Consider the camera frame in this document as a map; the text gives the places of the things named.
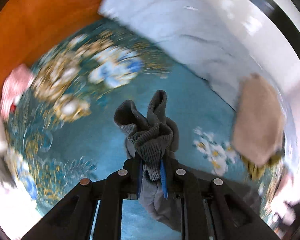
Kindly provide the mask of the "light blue pillow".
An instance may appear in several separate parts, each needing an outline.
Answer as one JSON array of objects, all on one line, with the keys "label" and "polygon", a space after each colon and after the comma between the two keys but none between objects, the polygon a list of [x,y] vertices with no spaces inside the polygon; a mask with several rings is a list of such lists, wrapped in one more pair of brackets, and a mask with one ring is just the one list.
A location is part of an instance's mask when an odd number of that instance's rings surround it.
[{"label": "light blue pillow", "polygon": [[248,0],[103,0],[99,13],[154,42],[231,107],[252,73],[284,92],[300,81],[296,53]]}]

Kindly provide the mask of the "orange wooden headboard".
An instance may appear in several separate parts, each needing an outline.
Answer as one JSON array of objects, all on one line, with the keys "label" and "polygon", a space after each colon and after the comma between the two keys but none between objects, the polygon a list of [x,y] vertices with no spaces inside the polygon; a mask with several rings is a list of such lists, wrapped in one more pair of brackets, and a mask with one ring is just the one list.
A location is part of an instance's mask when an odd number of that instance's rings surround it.
[{"label": "orange wooden headboard", "polygon": [[53,45],[98,20],[101,1],[9,0],[0,12],[0,99],[15,67],[31,66]]}]

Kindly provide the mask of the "olive yellow knit garment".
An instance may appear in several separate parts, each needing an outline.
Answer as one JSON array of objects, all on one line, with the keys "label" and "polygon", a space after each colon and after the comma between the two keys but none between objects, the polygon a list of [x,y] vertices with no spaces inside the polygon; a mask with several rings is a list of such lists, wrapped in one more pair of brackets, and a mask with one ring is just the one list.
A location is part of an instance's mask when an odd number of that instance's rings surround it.
[{"label": "olive yellow knit garment", "polygon": [[244,156],[241,156],[241,161],[245,165],[250,179],[258,180],[264,175],[266,169],[276,166],[281,161],[283,156],[284,153],[282,151],[277,151],[265,164],[261,166],[257,166]]}]

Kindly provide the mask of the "pink patterned cloth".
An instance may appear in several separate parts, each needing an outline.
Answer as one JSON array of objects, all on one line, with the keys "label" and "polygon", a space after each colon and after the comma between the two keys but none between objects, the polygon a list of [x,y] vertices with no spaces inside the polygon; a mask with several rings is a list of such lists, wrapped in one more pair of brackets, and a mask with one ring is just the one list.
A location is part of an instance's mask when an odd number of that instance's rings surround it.
[{"label": "pink patterned cloth", "polygon": [[4,82],[0,100],[0,113],[4,120],[8,119],[11,106],[17,105],[15,99],[22,96],[33,83],[34,78],[35,75],[25,64],[11,71]]}]

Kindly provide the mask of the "teal floral blanket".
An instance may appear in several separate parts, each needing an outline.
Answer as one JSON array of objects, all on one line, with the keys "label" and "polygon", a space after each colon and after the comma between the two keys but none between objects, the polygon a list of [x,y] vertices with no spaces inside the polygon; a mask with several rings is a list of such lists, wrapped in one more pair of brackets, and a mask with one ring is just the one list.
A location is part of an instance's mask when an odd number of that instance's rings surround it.
[{"label": "teal floral blanket", "polygon": [[268,224],[283,163],[251,177],[230,144],[235,111],[187,67],[116,22],[102,19],[44,54],[34,82],[7,121],[17,171],[46,214],[82,178],[106,178],[127,159],[126,137],[114,122],[132,100],[146,115],[158,90],[179,129],[179,163],[205,178],[220,176]]}]

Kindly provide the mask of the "beige fuzzy garment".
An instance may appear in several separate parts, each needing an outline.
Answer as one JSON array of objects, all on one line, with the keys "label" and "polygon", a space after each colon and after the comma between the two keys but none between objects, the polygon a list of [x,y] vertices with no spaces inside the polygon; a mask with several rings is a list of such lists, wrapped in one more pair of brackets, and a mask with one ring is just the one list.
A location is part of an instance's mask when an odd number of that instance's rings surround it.
[{"label": "beige fuzzy garment", "polygon": [[274,87],[251,74],[241,83],[232,134],[234,149],[254,165],[265,165],[282,149],[285,116]]}]

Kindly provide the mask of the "dark grey pants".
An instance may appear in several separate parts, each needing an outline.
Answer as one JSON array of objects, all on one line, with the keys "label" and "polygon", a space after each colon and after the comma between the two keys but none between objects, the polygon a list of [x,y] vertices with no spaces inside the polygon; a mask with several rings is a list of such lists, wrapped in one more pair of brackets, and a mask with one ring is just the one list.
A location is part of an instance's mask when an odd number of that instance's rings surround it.
[{"label": "dark grey pants", "polygon": [[180,231],[180,202],[164,197],[160,173],[163,156],[174,158],[179,147],[179,130],[166,116],[166,103],[166,92],[157,90],[143,116],[132,100],[126,100],[115,111],[114,122],[126,136],[127,156],[143,161],[139,203],[154,220]]}]

